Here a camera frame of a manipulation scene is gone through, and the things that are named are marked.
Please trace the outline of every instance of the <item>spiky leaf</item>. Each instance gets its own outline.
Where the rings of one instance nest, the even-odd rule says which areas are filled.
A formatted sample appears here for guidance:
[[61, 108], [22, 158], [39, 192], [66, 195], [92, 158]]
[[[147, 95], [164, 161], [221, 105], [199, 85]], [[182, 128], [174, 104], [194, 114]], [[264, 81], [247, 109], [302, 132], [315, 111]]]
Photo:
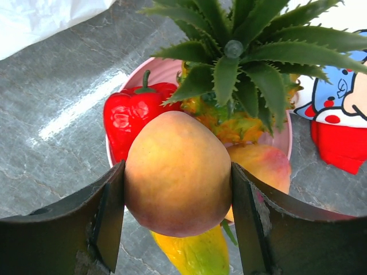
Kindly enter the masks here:
[[266, 106], [266, 101], [264, 97], [261, 97], [259, 94], [259, 114], [258, 118], [261, 120], [261, 122], [264, 124], [265, 128], [268, 130], [268, 132], [273, 135], [272, 130], [272, 115], [269, 110], [269, 108]]
[[204, 95], [211, 92], [213, 88], [212, 67], [209, 65], [197, 65], [191, 68], [181, 86], [163, 105]]
[[198, 41], [183, 42], [178, 45], [162, 49], [160, 52], [156, 52], [152, 56], [209, 65], [213, 63], [212, 57], [206, 53], [204, 44]]
[[327, 83], [330, 83], [326, 73], [323, 72], [321, 67], [316, 65], [301, 65], [282, 62], [271, 62], [270, 65], [276, 67], [280, 73], [292, 73], [303, 76], [317, 77], [319, 79], [325, 80]]
[[324, 13], [329, 8], [335, 6], [342, 0], [318, 0], [309, 2], [297, 9], [291, 10], [288, 13], [282, 14], [275, 18], [269, 26], [264, 29], [260, 39], [266, 38], [268, 35], [291, 26], [300, 26], [309, 23], [312, 19]]
[[233, 30], [234, 32], [242, 23], [244, 18], [248, 17], [248, 14], [255, 6], [256, 0], [234, 0], [233, 1], [233, 10], [232, 10], [232, 21], [233, 21]]
[[195, 28], [204, 30], [209, 34], [212, 33], [209, 24], [197, 11], [185, 7], [154, 6], [143, 9], [141, 13], [147, 15], [158, 14], [169, 17], [172, 20], [183, 20], [186, 23], [193, 25]]
[[186, 34], [188, 39], [196, 41], [201, 39], [200, 31], [193, 25], [190, 25], [183, 20], [175, 20], [174, 22]]
[[162, 6], [167, 7], [191, 7], [192, 9], [196, 9], [197, 6], [195, 5], [193, 0], [154, 0], [153, 2], [160, 4]]
[[205, 43], [206, 48], [210, 51], [211, 55], [218, 59], [222, 56], [221, 48], [219, 47], [217, 41], [207, 32], [200, 30], [201, 41]]
[[254, 62], [244, 71], [264, 96], [267, 106], [276, 118], [277, 127], [281, 128], [286, 115], [286, 87], [282, 75], [265, 62]]
[[229, 29], [224, 22], [224, 11], [222, 10], [218, 0], [193, 0], [199, 7], [200, 12], [205, 16], [210, 23], [213, 33], [219, 42], [219, 45], [224, 47], [230, 39]]
[[245, 109], [246, 113], [252, 117], [257, 117], [259, 114], [259, 102], [256, 86], [249, 77], [242, 77], [240, 80], [236, 84], [238, 91], [235, 91], [233, 95]]
[[234, 39], [240, 41], [246, 50], [250, 42], [261, 33], [288, 2], [289, 0], [256, 1], [255, 7], [248, 17], [235, 30], [233, 34]]
[[282, 29], [270, 37], [266, 42], [278, 41], [305, 41], [310, 44], [326, 46], [338, 52], [351, 52], [352, 50], [367, 49], [367, 37], [357, 33], [348, 33], [340, 30], [318, 26], [296, 26]]
[[242, 63], [259, 60], [334, 66], [367, 73], [367, 66], [352, 60], [346, 54], [340, 54], [335, 50], [304, 42], [288, 41], [260, 46], [248, 54], [242, 60]]
[[214, 67], [214, 91], [219, 106], [225, 105], [235, 91], [239, 69], [239, 58], [221, 57]]

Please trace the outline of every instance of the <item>yellow mango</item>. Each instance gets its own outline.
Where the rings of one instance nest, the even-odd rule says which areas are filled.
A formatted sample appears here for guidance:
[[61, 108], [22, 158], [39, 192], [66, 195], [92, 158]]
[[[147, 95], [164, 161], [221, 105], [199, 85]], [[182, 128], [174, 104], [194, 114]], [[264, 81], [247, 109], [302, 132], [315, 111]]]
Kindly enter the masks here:
[[196, 119], [165, 112], [131, 145], [124, 195], [130, 213], [149, 230], [171, 237], [202, 234], [231, 206], [231, 158]]
[[[238, 163], [262, 182], [286, 194], [291, 185], [291, 165], [288, 157], [278, 148], [265, 144], [241, 144], [227, 148], [231, 161]], [[232, 207], [227, 220], [234, 222]]]
[[152, 232], [157, 245], [182, 275], [228, 275], [229, 254], [220, 225], [194, 237]]

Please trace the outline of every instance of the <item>marble countertop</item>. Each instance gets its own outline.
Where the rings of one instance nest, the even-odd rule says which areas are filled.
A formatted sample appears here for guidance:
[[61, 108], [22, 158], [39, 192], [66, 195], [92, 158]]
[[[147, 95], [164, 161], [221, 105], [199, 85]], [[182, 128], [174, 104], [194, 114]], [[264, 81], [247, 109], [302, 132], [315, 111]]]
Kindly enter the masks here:
[[[153, 51], [183, 34], [169, 20], [111, 9], [0, 61], [0, 218], [29, 214], [92, 183], [108, 169], [103, 104]], [[367, 215], [367, 163], [350, 175], [320, 158], [309, 121], [292, 116], [291, 195]], [[242, 274], [229, 242], [231, 274]], [[127, 213], [116, 274], [178, 274], [149, 232]]]

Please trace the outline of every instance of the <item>artificial pineapple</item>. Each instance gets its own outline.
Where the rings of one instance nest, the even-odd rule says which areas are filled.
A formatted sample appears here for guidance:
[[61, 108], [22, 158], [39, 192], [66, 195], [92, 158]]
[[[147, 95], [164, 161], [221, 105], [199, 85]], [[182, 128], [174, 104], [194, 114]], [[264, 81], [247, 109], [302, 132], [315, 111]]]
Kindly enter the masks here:
[[341, 0], [318, 0], [280, 14], [289, 0], [154, 0], [145, 14], [173, 19], [188, 40], [154, 57], [183, 61], [179, 88], [165, 104], [182, 108], [223, 142], [256, 142], [282, 129], [300, 75], [328, 81], [324, 66], [367, 73], [347, 52], [367, 49], [356, 33], [310, 26]]

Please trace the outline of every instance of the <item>fruit bowl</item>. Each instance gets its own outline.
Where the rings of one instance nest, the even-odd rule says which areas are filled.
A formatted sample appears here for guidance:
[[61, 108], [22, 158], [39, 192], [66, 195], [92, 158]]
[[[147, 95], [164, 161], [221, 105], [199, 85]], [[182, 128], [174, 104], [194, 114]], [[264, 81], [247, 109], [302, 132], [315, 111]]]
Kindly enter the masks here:
[[[149, 85], [153, 85], [160, 82], [170, 82], [178, 85], [176, 81], [177, 73], [181, 71], [181, 60], [170, 60], [160, 58], [149, 58], [147, 61], [137, 67], [133, 73], [129, 76], [128, 80], [120, 87], [120, 91], [125, 88], [133, 88], [140, 86], [144, 72], [150, 70]], [[291, 157], [292, 150], [292, 125], [291, 118], [287, 112], [287, 122], [284, 124], [284, 128], [281, 132], [274, 130], [274, 136], [272, 137], [268, 133], [264, 133], [260, 139], [260, 144], [268, 144], [280, 149], [284, 152], [288, 159]], [[110, 144], [106, 135], [106, 151], [107, 158], [110, 167], [116, 164], [114, 156], [111, 152]]]

